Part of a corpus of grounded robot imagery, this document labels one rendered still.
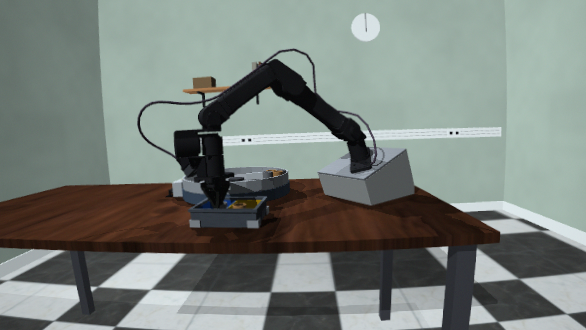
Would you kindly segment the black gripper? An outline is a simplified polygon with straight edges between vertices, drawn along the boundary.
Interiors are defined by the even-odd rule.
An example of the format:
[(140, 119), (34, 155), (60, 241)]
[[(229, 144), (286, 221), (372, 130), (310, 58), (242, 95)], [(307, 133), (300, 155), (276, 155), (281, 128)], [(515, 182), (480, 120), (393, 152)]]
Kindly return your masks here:
[[(212, 159), (210, 159), (210, 156), (203, 156), (203, 158), (206, 158), (207, 177), (194, 177), (194, 182), (199, 183), (205, 180), (205, 182), (200, 183), (201, 189), (209, 199), (212, 207), (219, 208), (223, 204), (230, 187), (230, 181), (226, 181), (226, 179), (234, 177), (234, 172), (225, 172), (224, 155), (212, 156)], [(208, 185), (215, 188), (209, 188)]]

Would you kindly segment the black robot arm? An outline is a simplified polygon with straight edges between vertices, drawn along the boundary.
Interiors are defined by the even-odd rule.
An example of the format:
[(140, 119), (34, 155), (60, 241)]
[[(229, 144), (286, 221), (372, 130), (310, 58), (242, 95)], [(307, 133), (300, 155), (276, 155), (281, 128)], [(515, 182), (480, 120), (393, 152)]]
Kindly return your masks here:
[[(273, 59), (263, 67), (199, 112), (198, 121), (202, 125), (202, 129), (174, 131), (175, 156), (180, 158), (181, 170), (187, 178), (196, 174), (200, 177), (207, 177), (206, 158), (201, 158), (200, 153), (204, 156), (210, 156), (210, 159), (212, 159), (212, 156), (223, 154), (223, 139), (217, 136), (218, 133), (198, 133), (221, 132), (221, 125), (237, 109), (268, 87), (271, 87), (277, 96), (286, 101), (291, 101), (307, 111), (332, 131), (332, 135), (340, 140), (348, 141), (351, 173), (372, 168), (370, 149), (366, 147), (364, 140), (366, 135), (357, 122), (352, 118), (345, 117), (329, 106), (306, 86), (307, 82), (304, 81), (301, 75), (278, 59)], [(274, 69), (274, 72), (271, 72), (271, 69)], [(278, 75), (278, 78), (276, 75)], [(271, 85), (271, 83), (273, 84)], [(292, 98), (285, 97), (285, 95), (289, 95)], [(204, 127), (205, 125), (208, 130)]]

